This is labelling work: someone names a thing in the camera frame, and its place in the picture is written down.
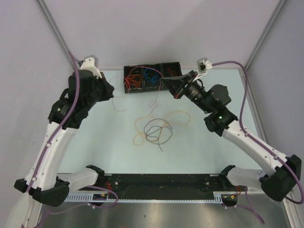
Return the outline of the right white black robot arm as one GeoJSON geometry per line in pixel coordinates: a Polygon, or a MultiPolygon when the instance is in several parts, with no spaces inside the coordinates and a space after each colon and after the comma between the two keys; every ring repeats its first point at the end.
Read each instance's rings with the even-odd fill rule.
{"type": "Polygon", "coordinates": [[[296,155],[288,157],[251,134],[240,120],[227,109],[231,101],[224,85],[214,85],[206,91],[197,72],[161,78],[160,82],[174,99],[187,97],[207,117],[207,129],[235,144],[259,166],[260,170],[242,169],[235,165],[227,166],[220,174],[219,185],[223,190],[235,186],[246,186],[262,190],[275,201],[282,201],[299,181],[302,161],[296,155]]]}

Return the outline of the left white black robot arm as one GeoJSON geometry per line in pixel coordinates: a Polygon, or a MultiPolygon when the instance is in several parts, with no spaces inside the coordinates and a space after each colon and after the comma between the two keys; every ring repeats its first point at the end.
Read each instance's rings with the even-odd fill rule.
{"type": "Polygon", "coordinates": [[[30,173],[15,181],[14,188],[28,193],[30,198],[45,205],[58,207],[68,194],[91,186],[95,190],[105,184],[105,172],[94,165],[68,175],[58,175],[58,169],[69,143],[88,112],[97,103],[113,98],[114,87],[103,72],[94,76],[90,70],[79,70],[68,79],[68,88],[51,108],[47,133],[30,173]],[[80,87],[76,86],[79,76],[80,87]]]}

